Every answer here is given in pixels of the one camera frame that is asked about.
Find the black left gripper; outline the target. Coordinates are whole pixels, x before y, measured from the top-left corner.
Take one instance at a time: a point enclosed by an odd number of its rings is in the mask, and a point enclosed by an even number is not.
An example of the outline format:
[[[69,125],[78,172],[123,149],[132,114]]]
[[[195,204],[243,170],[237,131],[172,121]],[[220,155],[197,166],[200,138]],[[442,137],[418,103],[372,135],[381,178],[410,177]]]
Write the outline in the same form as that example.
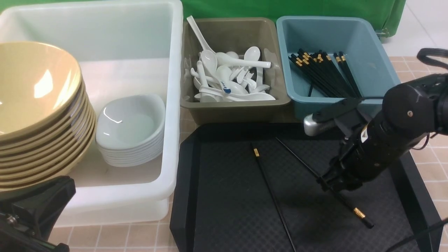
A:
[[[59,176],[25,188],[1,193],[2,252],[68,252],[64,243],[48,242],[62,211],[76,193],[69,176]]]

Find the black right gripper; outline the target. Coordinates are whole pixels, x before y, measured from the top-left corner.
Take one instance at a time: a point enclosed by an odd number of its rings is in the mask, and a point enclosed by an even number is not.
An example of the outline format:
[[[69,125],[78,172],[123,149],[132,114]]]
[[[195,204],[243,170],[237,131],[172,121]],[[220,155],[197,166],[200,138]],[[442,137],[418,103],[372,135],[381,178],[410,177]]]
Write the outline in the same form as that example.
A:
[[[384,119],[373,119],[349,137],[318,179],[324,191],[354,191],[373,181],[412,146],[412,140]]]

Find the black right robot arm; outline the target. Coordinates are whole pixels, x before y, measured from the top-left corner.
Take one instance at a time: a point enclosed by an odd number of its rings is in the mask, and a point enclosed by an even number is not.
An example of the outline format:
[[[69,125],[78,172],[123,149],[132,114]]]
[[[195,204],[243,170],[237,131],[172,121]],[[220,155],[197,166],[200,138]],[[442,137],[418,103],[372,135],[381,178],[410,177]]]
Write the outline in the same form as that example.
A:
[[[346,98],[312,115],[344,134],[338,155],[318,183],[323,190],[357,190],[373,181],[430,133],[447,135],[447,75],[432,74],[390,88],[374,117]]]

